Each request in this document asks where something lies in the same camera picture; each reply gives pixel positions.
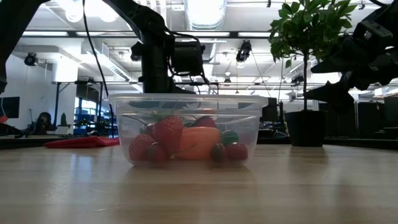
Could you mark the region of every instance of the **clear plastic container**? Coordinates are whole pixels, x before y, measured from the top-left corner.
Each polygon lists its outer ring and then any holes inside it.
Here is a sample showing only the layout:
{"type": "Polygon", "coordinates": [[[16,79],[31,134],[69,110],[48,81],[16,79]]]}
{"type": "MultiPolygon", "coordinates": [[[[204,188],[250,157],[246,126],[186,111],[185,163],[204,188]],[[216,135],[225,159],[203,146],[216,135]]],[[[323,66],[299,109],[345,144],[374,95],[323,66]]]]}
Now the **clear plastic container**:
{"type": "Polygon", "coordinates": [[[241,166],[254,153],[261,96],[114,94],[121,148],[134,166],[241,166]]]}

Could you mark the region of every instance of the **wooden table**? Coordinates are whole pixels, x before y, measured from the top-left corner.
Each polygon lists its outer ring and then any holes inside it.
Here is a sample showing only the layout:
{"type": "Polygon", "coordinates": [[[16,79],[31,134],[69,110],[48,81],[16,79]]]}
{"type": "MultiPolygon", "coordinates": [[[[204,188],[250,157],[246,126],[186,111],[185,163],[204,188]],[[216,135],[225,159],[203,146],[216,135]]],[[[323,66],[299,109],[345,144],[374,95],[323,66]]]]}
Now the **wooden table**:
{"type": "Polygon", "coordinates": [[[132,168],[119,147],[0,151],[0,223],[398,223],[398,152],[258,146],[246,167],[132,168]]]}

